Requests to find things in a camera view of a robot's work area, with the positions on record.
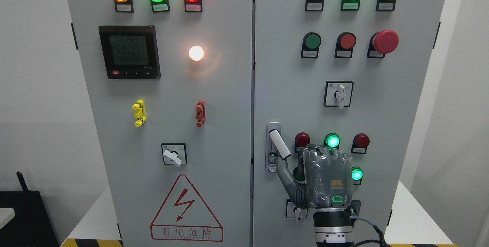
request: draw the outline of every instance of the white wall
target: white wall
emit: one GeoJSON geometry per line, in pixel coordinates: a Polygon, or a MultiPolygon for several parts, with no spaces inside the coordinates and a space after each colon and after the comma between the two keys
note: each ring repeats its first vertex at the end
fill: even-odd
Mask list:
{"type": "Polygon", "coordinates": [[[67,0],[0,0],[0,190],[21,171],[63,241],[108,185],[67,0]]]}
{"type": "Polygon", "coordinates": [[[411,190],[414,175],[418,167],[424,138],[428,131],[428,125],[435,105],[436,94],[440,85],[443,67],[449,52],[450,40],[452,38],[455,21],[461,0],[445,0],[440,21],[442,22],[438,32],[435,49],[431,53],[428,70],[424,79],[423,90],[419,98],[418,111],[413,123],[411,137],[407,146],[406,157],[402,165],[400,181],[411,190]]]}
{"type": "Polygon", "coordinates": [[[474,246],[489,212],[488,16],[486,0],[461,0],[411,191],[461,247],[474,246]]]}

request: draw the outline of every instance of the white switch handle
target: white switch handle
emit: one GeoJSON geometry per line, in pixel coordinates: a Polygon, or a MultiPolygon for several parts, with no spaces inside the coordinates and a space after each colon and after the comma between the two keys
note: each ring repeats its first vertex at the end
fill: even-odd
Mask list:
{"type": "Polygon", "coordinates": [[[280,133],[278,133],[277,130],[272,130],[269,133],[269,135],[270,135],[270,138],[272,138],[272,141],[274,142],[275,146],[277,147],[281,158],[285,159],[289,155],[291,155],[290,151],[287,148],[287,145],[285,144],[282,137],[280,136],[280,133]]]}
{"type": "Polygon", "coordinates": [[[180,167],[180,165],[182,164],[182,160],[178,158],[178,155],[176,153],[168,151],[167,149],[163,152],[163,156],[168,158],[170,162],[177,167],[180,167]]]}
{"type": "Polygon", "coordinates": [[[337,99],[337,105],[340,109],[344,108],[345,99],[346,99],[346,87],[342,84],[338,86],[337,92],[335,92],[335,98],[337,99]]]}

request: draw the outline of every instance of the red terminal block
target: red terminal block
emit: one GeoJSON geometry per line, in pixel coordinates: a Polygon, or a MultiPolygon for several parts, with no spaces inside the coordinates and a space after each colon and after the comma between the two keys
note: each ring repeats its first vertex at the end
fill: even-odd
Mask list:
{"type": "Polygon", "coordinates": [[[195,106],[195,111],[197,111],[197,115],[195,116],[197,119],[197,127],[202,127],[206,122],[206,104],[203,100],[199,100],[195,106]]]}

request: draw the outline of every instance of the warning sign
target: warning sign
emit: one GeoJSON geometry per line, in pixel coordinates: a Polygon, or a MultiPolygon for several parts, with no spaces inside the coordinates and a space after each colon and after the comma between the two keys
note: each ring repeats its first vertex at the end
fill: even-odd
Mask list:
{"type": "Polygon", "coordinates": [[[195,186],[180,174],[151,223],[156,240],[222,242],[222,225],[195,186]]]}

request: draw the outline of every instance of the cable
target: cable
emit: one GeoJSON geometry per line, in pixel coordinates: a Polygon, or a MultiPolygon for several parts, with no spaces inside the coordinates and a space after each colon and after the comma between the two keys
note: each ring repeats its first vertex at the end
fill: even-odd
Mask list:
{"type": "Polygon", "coordinates": [[[365,218],[351,216],[350,219],[358,219],[358,220],[361,220],[361,221],[365,221],[365,222],[367,222],[368,224],[370,224],[372,226],[375,226],[372,222],[368,221],[365,218]]]}
{"type": "MultiPolygon", "coordinates": [[[[350,217],[350,219],[358,219],[358,220],[361,220],[361,221],[365,221],[367,222],[368,224],[370,224],[374,230],[379,234],[379,240],[374,240],[374,241],[370,241],[370,242],[373,242],[373,243],[378,243],[381,247],[386,247],[388,246],[387,243],[385,242],[385,239],[384,239],[384,233],[379,229],[379,227],[377,225],[374,225],[372,222],[368,221],[367,219],[365,218],[361,218],[361,217],[350,217]]],[[[370,242],[365,242],[367,240],[364,240],[364,241],[361,241],[361,242],[358,242],[357,244],[359,243],[362,243],[362,244],[365,244],[365,243],[370,243],[370,242]]]]}
{"type": "Polygon", "coordinates": [[[364,245],[364,244],[367,244],[367,243],[378,243],[379,245],[382,244],[382,242],[380,242],[380,241],[378,241],[376,239],[368,239],[368,240],[357,242],[357,243],[351,245],[350,247],[358,247],[360,245],[364,245]]]}

